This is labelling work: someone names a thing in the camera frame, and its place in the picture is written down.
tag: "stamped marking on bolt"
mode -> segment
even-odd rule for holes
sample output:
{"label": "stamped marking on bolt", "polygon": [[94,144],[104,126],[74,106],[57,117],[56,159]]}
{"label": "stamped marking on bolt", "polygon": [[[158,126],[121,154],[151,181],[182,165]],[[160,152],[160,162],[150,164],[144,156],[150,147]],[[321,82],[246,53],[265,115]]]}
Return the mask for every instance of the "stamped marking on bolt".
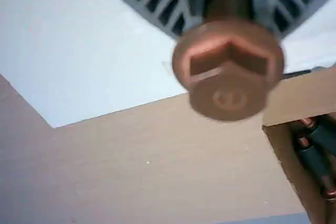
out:
{"label": "stamped marking on bolt", "polygon": [[212,99],[218,108],[226,111],[242,110],[247,104],[247,96],[242,90],[217,90]]}

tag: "blue surface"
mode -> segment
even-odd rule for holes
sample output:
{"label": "blue surface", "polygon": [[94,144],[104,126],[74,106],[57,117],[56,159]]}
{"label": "blue surface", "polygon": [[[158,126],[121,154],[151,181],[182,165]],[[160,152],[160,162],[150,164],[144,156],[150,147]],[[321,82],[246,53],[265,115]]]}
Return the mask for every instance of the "blue surface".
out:
{"label": "blue surface", "polygon": [[311,224],[307,214],[274,216],[255,220],[243,220],[221,224]]}

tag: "hex bolt head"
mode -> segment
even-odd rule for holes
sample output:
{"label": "hex bolt head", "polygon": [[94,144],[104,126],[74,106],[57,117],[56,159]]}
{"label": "hex bolt head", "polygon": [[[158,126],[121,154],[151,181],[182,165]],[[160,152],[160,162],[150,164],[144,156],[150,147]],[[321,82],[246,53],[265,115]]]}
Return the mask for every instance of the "hex bolt head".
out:
{"label": "hex bolt head", "polygon": [[244,19],[213,21],[186,32],[173,70],[197,112],[237,121],[260,112],[281,79],[284,59],[276,38]]}

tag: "cardboard box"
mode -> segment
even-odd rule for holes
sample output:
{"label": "cardboard box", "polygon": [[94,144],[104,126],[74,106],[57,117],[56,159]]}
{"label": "cardboard box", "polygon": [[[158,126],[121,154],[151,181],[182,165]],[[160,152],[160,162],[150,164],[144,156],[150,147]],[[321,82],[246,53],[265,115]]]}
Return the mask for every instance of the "cardboard box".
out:
{"label": "cardboard box", "polygon": [[284,123],[336,111],[334,80],[332,69],[284,80],[264,117],[237,123],[179,95],[52,129],[0,77],[0,222],[226,223],[304,219],[305,207],[321,224]]}
{"label": "cardboard box", "polygon": [[335,111],[336,69],[333,68],[282,81],[271,94],[263,119],[269,142],[313,224],[326,222],[326,202],[299,162],[286,123]]}

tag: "white surface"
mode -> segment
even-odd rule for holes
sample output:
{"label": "white surface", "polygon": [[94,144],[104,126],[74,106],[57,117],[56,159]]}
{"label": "white surface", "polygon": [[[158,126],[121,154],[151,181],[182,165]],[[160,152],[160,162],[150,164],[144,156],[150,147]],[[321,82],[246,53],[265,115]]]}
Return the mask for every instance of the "white surface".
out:
{"label": "white surface", "polygon": [[[175,42],[120,0],[0,6],[0,73],[52,127],[184,92],[170,70]],[[286,71],[336,61],[334,10],[336,0],[284,42]]]}

